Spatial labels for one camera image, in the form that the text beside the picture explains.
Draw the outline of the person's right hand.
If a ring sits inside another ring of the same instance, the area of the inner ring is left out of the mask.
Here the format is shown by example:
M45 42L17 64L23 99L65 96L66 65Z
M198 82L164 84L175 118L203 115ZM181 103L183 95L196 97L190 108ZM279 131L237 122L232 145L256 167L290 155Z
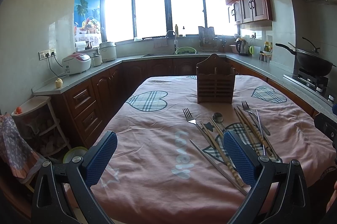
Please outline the person's right hand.
M326 211L329 211L330 207L332 207L334 201L336 200L337 198L337 182L334 184L334 192L326 206Z

